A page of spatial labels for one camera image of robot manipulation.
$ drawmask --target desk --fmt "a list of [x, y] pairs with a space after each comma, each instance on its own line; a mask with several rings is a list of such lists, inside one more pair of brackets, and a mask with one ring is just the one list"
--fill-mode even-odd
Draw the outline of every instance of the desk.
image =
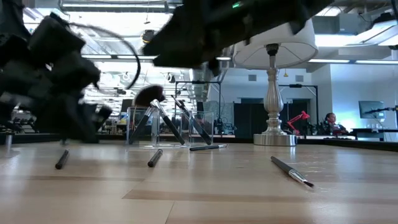
[[[3, 224], [392, 224], [398, 220], [396, 152], [230, 144], [198, 152], [165, 149], [152, 169], [147, 161], [153, 149], [126, 154], [122, 141], [71, 142], [73, 161], [55, 172], [58, 142], [16, 147], [21, 151], [17, 157], [0, 157]], [[315, 184], [315, 190], [285, 175], [270, 156], [296, 168]]]
[[[336, 136], [330, 136], [330, 135], [319, 135], [319, 136], [299, 136], [299, 139], [326, 139], [326, 138], [336, 138]], [[338, 136], [337, 138], [339, 139], [352, 139], [354, 140], [354, 136]]]
[[398, 129], [373, 129], [373, 128], [354, 128], [353, 135], [355, 140], [358, 138], [378, 138], [384, 141], [384, 133], [398, 133]]

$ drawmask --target lamp stand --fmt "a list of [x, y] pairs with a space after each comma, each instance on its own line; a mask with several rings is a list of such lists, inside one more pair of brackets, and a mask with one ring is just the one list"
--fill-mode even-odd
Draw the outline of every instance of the lamp stand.
[[264, 109], [268, 112], [267, 130], [261, 134], [254, 135], [254, 144], [259, 146], [295, 146], [296, 136], [286, 134], [280, 128], [282, 121], [279, 113], [284, 109], [284, 101], [280, 95], [278, 85], [278, 69], [275, 67], [275, 58], [279, 49], [279, 44], [269, 44], [266, 46], [269, 54], [270, 68], [268, 74], [268, 91], [264, 98]]

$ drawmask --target black cable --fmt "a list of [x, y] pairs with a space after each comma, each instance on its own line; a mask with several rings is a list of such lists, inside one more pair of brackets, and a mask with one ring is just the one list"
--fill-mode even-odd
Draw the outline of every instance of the black cable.
[[363, 21], [368, 22], [368, 23], [373, 23], [372, 21], [367, 21], [361, 14], [358, 13], [358, 15], [363, 19]]
[[396, 17], [396, 20], [398, 21], [398, 10], [397, 10], [396, 0], [391, 0], [391, 6], [392, 6], [392, 11], [394, 11], [394, 16]]
[[128, 49], [130, 49], [130, 51], [134, 54], [136, 60], [137, 60], [137, 72], [136, 72], [136, 76], [134, 77], [134, 79], [132, 80], [132, 82], [126, 87], [126, 90], [129, 90], [138, 80], [138, 77], [141, 73], [141, 63], [139, 61], [139, 57], [138, 54], [135, 50], [135, 48], [126, 40], [123, 39], [122, 36], [120, 36], [119, 34], [112, 32], [110, 30], [104, 29], [104, 28], [100, 28], [100, 27], [96, 27], [96, 26], [91, 26], [91, 25], [84, 25], [84, 24], [78, 24], [75, 22], [71, 22], [69, 23], [71, 26], [76, 26], [76, 27], [83, 27], [83, 28], [87, 28], [87, 29], [93, 29], [95, 31], [100, 31], [100, 32], [104, 32], [110, 36], [113, 36], [117, 39], [119, 39]]
[[70, 14], [67, 13], [67, 12], [65, 12], [64, 8], [62, 7], [62, 4], [63, 4], [62, 0], [58, 0], [58, 8], [60, 9], [60, 11], [61, 11], [62, 13], [64, 13], [65, 15], [67, 15], [67, 16], [69, 17], [69, 19], [70, 19]]
[[225, 99], [224, 99], [224, 96], [221, 93], [220, 89], [216, 85], [214, 85], [214, 87], [217, 89], [217, 91], [220, 93], [220, 95], [221, 95], [221, 97], [223, 99], [223, 109], [221, 110], [221, 114], [219, 114], [219, 116], [222, 117], [222, 115], [224, 113], [224, 108], [225, 108]]
[[332, 7], [330, 7], [325, 13], [323, 13], [323, 15], [326, 15], [326, 13], [328, 13], [328, 12], [330, 11], [330, 9], [333, 9], [334, 7], [338, 8], [338, 9], [340, 10], [340, 12], [343, 13], [343, 10], [341, 10], [340, 7], [338, 7], [338, 6], [332, 6]]

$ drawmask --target table lamp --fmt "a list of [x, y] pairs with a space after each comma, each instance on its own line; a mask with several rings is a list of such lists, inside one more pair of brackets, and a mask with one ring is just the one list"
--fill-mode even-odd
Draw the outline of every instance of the table lamp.
[[261, 146], [295, 146], [296, 137], [280, 128], [279, 113], [284, 108], [278, 85], [278, 69], [305, 63], [318, 53], [312, 20], [296, 35], [289, 24], [282, 24], [254, 36], [251, 43], [237, 43], [234, 46], [234, 63], [242, 68], [267, 70], [268, 91], [264, 108], [268, 112], [267, 130], [254, 135], [254, 144]]

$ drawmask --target computer monitor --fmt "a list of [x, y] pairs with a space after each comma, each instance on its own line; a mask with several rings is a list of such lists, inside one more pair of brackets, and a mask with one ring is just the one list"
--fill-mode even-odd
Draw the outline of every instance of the computer monitor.
[[386, 112], [380, 111], [376, 113], [366, 113], [368, 111], [383, 109], [383, 101], [360, 101], [359, 102], [359, 113], [362, 119], [383, 119], [386, 118]]

